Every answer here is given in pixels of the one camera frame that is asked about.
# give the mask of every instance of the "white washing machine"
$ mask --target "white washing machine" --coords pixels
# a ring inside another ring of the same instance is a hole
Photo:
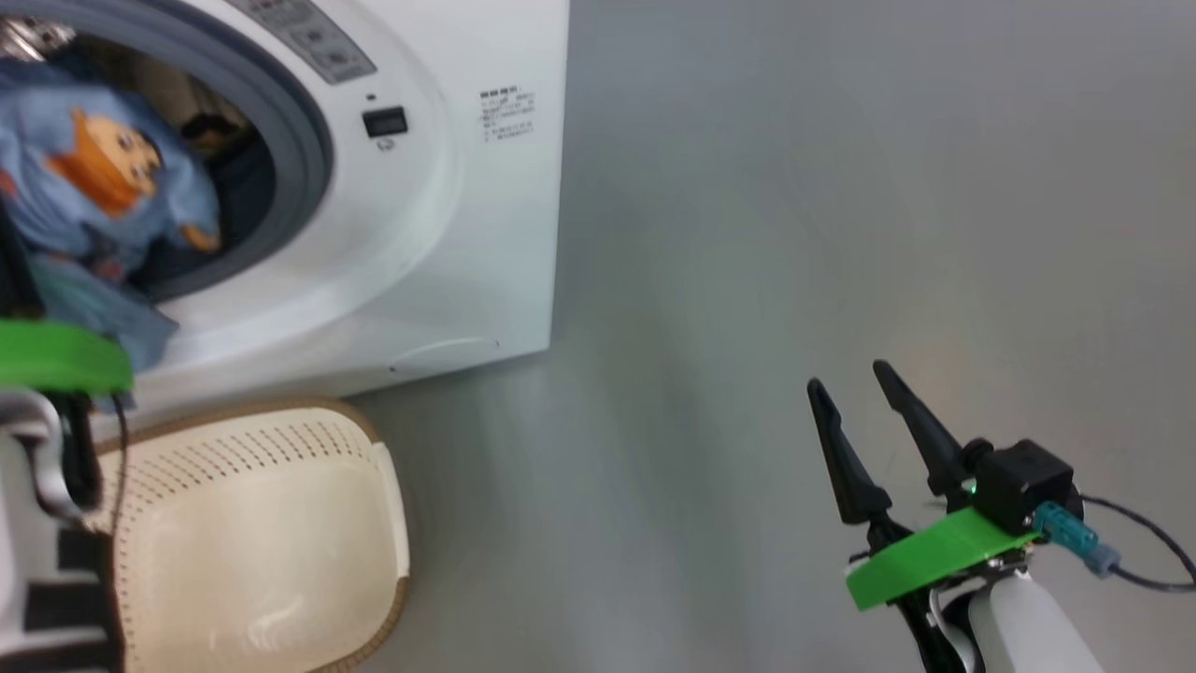
[[[549,344],[567,0],[0,0],[182,66],[234,103],[261,225],[166,277],[182,324],[142,418],[347,396]]]

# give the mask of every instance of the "gray floor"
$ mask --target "gray floor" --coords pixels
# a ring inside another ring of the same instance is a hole
[[[553,350],[355,400],[414,563],[364,671],[916,669],[843,587],[864,531],[804,393],[933,521],[874,357],[1196,547],[1190,4],[575,0],[572,26]],[[1109,671],[1190,669],[1191,598],[1036,568]]]

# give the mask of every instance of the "green 3d printed part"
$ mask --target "green 3d printed part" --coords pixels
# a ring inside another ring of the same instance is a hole
[[[1036,537],[1014,538],[975,509],[962,509],[881,550],[847,576],[847,589],[864,612],[1025,546]]]
[[[56,322],[0,320],[0,388],[110,396],[133,390],[128,355],[102,336]]]

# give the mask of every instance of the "cable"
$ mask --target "cable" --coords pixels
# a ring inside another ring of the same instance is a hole
[[[112,405],[116,408],[116,418],[121,424],[121,467],[116,477],[116,502],[112,503],[112,544],[116,543],[116,527],[121,524],[121,513],[124,512],[124,485],[129,479],[129,422],[124,418],[124,405],[121,404],[120,396],[112,396]]]
[[[1192,563],[1191,557],[1189,557],[1188,553],[1183,550],[1183,547],[1179,546],[1179,543],[1172,539],[1172,537],[1168,536],[1155,522],[1142,516],[1141,514],[1137,514],[1131,509],[1124,508],[1115,502],[1110,502],[1104,498],[1098,498],[1094,496],[1085,496],[1085,495],[1081,495],[1080,498],[1082,498],[1084,502],[1086,503],[1092,503],[1094,506],[1111,509],[1117,514],[1121,514],[1122,516],[1129,519],[1134,524],[1137,524],[1149,530],[1152,533],[1155,534],[1155,537],[1163,540],[1163,544],[1167,545],[1167,549],[1170,549],[1179,558],[1179,563],[1182,563],[1184,570],[1186,570],[1188,574],[1191,575],[1192,581],[1189,583],[1157,582],[1154,580],[1147,580],[1146,577],[1135,575],[1129,570],[1122,568],[1119,564],[1110,567],[1109,569],[1110,573],[1121,577],[1122,580],[1125,580],[1127,582],[1137,585],[1139,587],[1143,587],[1147,589],[1153,589],[1155,592],[1165,592],[1168,594],[1196,592],[1196,563]]]

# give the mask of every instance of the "laundry basket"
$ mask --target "laundry basket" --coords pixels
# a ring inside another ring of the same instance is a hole
[[[99,448],[108,531],[121,460]],[[254,406],[135,434],[115,538],[129,673],[353,671],[398,622],[398,481],[335,400]]]

